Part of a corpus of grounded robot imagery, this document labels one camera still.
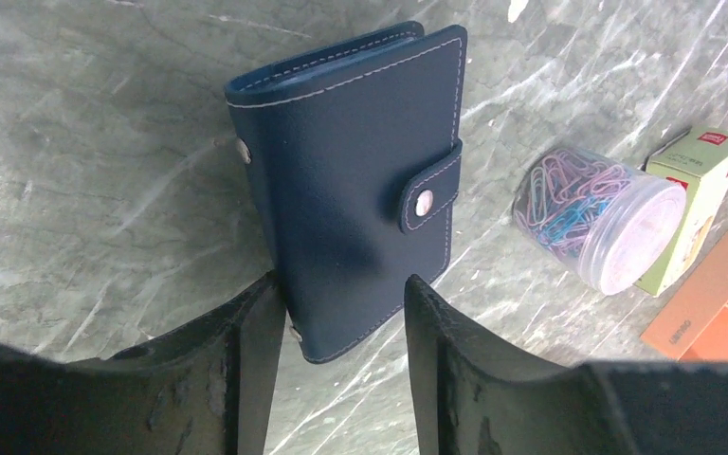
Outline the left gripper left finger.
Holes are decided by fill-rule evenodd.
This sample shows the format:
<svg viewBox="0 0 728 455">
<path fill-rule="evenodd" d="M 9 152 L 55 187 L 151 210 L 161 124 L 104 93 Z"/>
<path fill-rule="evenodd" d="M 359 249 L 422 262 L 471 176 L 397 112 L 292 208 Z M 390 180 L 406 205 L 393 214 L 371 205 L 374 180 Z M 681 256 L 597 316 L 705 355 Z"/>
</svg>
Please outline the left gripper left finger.
<svg viewBox="0 0 728 455">
<path fill-rule="evenodd" d="M 266 273 L 106 359 L 60 363 L 0 344 L 0 454 L 260 454 L 284 319 Z"/>
</svg>

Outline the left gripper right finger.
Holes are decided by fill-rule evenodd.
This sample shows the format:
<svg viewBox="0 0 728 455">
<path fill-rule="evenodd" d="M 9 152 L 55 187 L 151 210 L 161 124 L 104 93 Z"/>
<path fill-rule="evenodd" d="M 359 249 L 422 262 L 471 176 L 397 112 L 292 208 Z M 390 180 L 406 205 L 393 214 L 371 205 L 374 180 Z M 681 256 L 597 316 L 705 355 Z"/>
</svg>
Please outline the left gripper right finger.
<svg viewBox="0 0 728 455">
<path fill-rule="evenodd" d="M 587 361 L 522 350 L 405 287 L 423 454 L 728 454 L 728 362 Z"/>
</svg>

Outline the blue leather card holder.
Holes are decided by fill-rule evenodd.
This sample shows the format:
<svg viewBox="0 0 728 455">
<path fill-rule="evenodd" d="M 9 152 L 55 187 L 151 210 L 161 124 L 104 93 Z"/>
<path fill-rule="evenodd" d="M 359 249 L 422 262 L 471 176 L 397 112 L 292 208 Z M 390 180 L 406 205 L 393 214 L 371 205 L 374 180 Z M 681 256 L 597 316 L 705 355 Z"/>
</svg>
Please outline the blue leather card holder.
<svg viewBox="0 0 728 455">
<path fill-rule="evenodd" d="M 224 88 L 304 358 L 332 361 L 447 268 L 467 31 L 415 21 L 249 71 Z"/>
</svg>

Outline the small clear plastic cup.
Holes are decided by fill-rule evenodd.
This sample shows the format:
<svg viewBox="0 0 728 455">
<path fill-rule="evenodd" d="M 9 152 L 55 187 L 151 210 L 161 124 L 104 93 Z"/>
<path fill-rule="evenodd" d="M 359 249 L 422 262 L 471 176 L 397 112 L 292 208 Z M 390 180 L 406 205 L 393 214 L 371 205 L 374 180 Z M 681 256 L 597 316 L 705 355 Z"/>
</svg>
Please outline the small clear plastic cup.
<svg viewBox="0 0 728 455">
<path fill-rule="evenodd" d="M 513 219 L 541 249 L 611 296 L 634 285 L 676 233 L 685 189 L 573 147 L 544 153 L 516 189 Z"/>
</svg>

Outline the orange mesh file organizer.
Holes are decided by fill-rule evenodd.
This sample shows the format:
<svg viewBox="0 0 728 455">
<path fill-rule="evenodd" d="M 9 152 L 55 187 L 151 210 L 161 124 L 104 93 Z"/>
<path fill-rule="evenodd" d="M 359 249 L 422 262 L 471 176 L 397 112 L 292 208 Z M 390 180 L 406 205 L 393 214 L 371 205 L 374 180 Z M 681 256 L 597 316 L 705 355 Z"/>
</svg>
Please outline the orange mesh file organizer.
<svg viewBox="0 0 728 455">
<path fill-rule="evenodd" d="M 641 340 L 680 361 L 728 361 L 728 230 Z"/>
</svg>

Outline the small green white box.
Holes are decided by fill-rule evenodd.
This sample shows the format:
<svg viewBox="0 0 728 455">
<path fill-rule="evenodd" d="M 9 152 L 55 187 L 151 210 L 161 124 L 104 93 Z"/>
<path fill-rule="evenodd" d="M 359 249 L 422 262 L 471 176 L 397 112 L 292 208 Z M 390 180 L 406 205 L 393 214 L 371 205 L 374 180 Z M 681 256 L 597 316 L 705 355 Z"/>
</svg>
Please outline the small green white box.
<svg viewBox="0 0 728 455">
<path fill-rule="evenodd" d="M 728 191 L 728 131 L 706 125 L 690 127 L 652 154 L 645 171 L 681 186 L 686 193 L 679 228 L 635 283 L 658 297 L 697 260 Z"/>
</svg>

